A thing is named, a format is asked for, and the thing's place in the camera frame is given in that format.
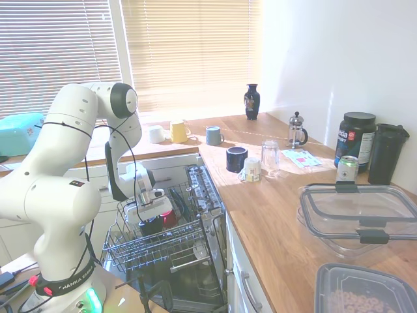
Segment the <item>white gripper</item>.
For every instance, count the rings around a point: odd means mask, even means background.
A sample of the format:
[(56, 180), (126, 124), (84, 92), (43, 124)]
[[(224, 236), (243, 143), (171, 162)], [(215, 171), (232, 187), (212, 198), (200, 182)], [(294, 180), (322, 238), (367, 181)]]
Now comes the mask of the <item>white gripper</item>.
[(125, 206), (125, 218), (127, 223), (134, 225), (170, 212), (172, 209), (171, 201), (166, 196), (162, 196), (145, 206), (133, 201)]

